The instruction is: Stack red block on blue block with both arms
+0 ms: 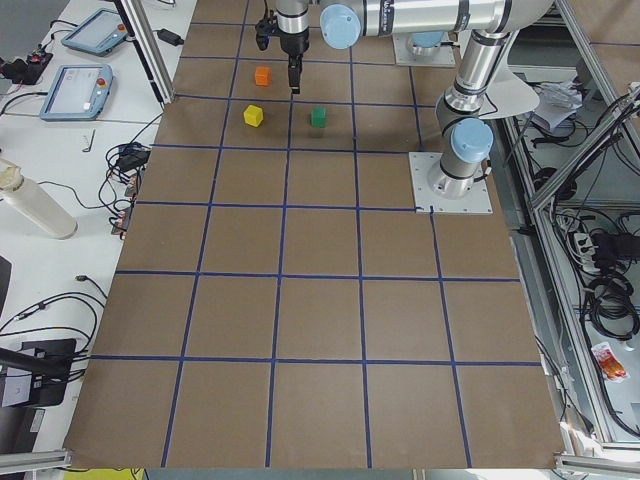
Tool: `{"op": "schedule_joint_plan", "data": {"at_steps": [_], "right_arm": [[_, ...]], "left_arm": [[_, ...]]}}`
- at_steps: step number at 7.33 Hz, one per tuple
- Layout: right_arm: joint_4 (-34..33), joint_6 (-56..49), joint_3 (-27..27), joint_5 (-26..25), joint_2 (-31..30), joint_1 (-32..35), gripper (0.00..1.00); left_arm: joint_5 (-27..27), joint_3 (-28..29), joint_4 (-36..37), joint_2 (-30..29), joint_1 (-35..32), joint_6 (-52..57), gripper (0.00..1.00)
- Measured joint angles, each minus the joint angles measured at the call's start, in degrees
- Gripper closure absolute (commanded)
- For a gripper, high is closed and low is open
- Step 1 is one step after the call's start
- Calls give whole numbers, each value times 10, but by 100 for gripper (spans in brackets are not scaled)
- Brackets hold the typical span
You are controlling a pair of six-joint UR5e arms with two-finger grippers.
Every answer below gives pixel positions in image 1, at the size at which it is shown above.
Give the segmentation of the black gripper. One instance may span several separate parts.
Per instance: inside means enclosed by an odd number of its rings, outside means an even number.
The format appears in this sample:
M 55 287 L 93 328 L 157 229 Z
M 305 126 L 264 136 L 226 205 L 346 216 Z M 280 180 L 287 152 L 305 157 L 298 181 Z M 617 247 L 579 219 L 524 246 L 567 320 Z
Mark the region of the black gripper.
M 269 47 L 272 38 L 279 38 L 281 49 L 286 54 L 304 54 L 309 48 L 308 8 L 300 12 L 285 12 L 280 7 L 268 10 L 255 25 L 256 44 L 260 51 Z M 289 56 L 288 81 L 292 94 L 300 93 L 302 56 Z

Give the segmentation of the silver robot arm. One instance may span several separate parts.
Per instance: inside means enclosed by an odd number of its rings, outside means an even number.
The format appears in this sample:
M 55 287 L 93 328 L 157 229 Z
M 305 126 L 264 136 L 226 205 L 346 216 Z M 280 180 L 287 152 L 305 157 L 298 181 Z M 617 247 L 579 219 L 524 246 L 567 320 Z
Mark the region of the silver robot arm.
M 348 49 L 362 37 L 426 33 L 470 34 L 453 83 L 436 105 L 444 140 L 428 174 L 431 190 L 447 199 L 469 193 L 493 144 L 480 117 L 487 91 L 518 32 L 549 10 L 548 1 L 321 1 L 320 28 L 327 45 Z

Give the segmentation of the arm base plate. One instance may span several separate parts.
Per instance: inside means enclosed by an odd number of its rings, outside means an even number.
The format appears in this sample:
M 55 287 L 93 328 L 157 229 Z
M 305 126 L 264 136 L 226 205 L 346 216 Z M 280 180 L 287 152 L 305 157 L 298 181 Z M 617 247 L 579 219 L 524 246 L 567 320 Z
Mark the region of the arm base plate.
M 448 177 L 440 165 L 439 152 L 410 152 L 409 165 L 414 209 L 417 213 L 489 215 L 493 213 L 481 168 L 470 178 Z
M 453 68 L 454 46 L 447 32 L 401 33 L 393 36 L 395 63 L 400 66 Z

